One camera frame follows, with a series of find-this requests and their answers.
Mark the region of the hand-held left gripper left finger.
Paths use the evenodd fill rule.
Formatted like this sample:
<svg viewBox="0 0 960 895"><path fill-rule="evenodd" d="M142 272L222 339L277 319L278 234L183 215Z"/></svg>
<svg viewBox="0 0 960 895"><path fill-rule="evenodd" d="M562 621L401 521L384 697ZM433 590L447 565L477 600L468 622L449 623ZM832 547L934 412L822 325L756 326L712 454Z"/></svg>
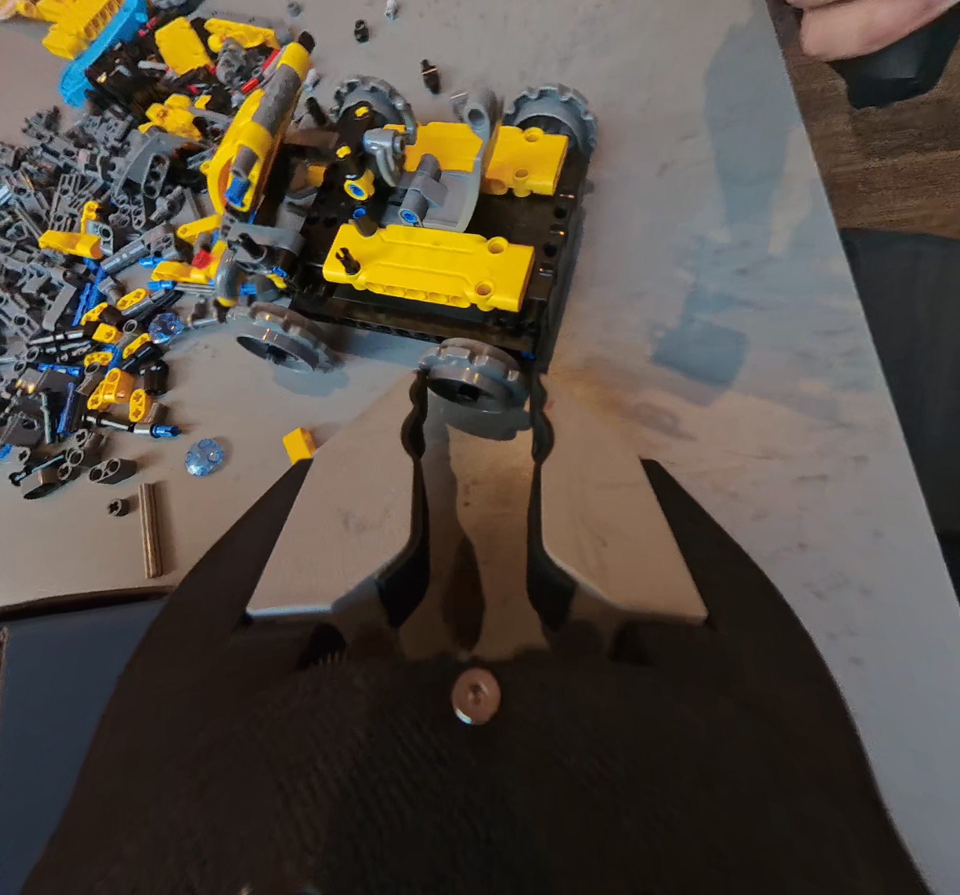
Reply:
<svg viewBox="0 0 960 895"><path fill-rule="evenodd" d="M246 613L398 629L429 585L423 373L403 375L309 463Z"/></svg>

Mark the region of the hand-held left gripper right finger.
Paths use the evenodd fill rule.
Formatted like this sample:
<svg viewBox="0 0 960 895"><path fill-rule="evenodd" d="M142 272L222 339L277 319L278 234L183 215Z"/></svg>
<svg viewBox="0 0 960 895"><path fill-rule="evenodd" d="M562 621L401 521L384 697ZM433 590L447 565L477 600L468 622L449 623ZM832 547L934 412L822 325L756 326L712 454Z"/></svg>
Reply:
<svg viewBox="0 0 960 895"><path fill-rule="evenodd" d="M545 625L617 613L701 625L708 610L637 448L559 382L531 385L526 586Z"/></svg>

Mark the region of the yellow black toy vehicle chassis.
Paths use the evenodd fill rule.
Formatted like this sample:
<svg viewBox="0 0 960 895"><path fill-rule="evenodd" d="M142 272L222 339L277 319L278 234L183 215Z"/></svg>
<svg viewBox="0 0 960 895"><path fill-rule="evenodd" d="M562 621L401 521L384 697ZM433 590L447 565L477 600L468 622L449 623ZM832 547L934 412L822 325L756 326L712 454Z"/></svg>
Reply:
<svg viewBox="0 0 960 895"><path fill-rule="evenodd" d="M451 404L522 410L566 298L597 142L586 97L527 86L452 99L419 122L392 85L346 79L296 140L305 88L278 68L249 94L207 167L222 210L213 301L236 340L283 368L330 364L322 326L422 341L426 385Z"/></svg>

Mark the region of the grey desk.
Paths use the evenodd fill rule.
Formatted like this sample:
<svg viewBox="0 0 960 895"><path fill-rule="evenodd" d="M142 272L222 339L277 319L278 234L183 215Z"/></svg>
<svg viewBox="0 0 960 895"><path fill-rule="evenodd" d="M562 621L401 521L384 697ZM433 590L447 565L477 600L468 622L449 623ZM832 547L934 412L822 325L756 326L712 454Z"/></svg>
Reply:
<svg viewBox="0 0 960 895"><path fill-rule="evenodd" d="M890 808L950 754L956 734L956 599L834 225L766 0L206 0L316 41L319 95L382 79L422 123L445 91L578 90L598 118L558 333L539 376L560 383L635 446L693 579L718 526L793 611L833 676ZM2 621L53 609L170 597L292 465L282 438L322 445L428 346L336 329L332 369L293 373L237 346L236 325L174 342L164 406L173 441L114 433L155 484L163 576L145 577L133 520L110 488L73 481L36 501L2 467ZM618 613L544 624L526 586L534 476L530 395L518 412L427 398L422 457L430 544L472 547L484 591L478 643L433 641L445 570L400 630L407 653L443 647L494 662L567 625L610 645ZM189 448L216 439L208 477Z"/></svg>

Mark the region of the brown toy axle rod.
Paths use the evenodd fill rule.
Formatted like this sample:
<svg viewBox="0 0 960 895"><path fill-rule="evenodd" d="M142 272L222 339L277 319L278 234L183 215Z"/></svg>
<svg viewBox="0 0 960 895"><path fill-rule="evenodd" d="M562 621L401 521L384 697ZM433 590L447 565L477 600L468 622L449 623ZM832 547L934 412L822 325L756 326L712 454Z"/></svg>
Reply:
<svg viewBox="0 0 960 895"><path fill-rule="evenodd" d="M163 577L162 537L156 486L144 482L138 488L143 566L147 579Z"/></svg>

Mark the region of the dark blue cardboard box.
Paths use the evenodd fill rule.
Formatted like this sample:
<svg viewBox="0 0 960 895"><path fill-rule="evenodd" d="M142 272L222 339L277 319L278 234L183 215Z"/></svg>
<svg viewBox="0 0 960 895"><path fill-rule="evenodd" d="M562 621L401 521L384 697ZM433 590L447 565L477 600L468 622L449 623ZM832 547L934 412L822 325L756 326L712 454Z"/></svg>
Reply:
<svg viewBox="0 0 960 895"><path fill-rule="evenodd" d="M1 892L21 891L57 828L117 683L166 599L2 624Z"/></svg>

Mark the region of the pile of small toy parts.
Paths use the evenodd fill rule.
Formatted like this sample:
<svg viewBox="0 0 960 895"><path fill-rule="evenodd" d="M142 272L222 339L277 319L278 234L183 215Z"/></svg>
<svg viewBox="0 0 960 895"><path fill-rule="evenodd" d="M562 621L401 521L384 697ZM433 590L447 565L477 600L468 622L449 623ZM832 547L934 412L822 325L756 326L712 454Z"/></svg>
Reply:
<svg viewBox="0 0 960 895"><path fill-rule="evenodd" d="M2 141L2 467L22 500L129 479L136 462L105 454L113 433L180 435L166 355L227 322L202 186L227 120L180 96L144 124L54 106Z"/></svg>

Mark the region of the blue curved toy beam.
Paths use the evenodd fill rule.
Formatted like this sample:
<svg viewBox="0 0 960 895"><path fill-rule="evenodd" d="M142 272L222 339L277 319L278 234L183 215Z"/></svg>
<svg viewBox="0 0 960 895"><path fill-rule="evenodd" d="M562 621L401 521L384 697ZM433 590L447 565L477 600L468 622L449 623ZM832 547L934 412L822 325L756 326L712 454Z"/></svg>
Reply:
<svg viewBox="0 0 960 895"><path fill-rule="evenodd" d="M65 105L76 109L83 107L88 93L92 91L87 71L115 46L127 44L137 37L138 31L147 25L150 17L147 0L123 0L100 34L61 73L57 89Z"/></svg>

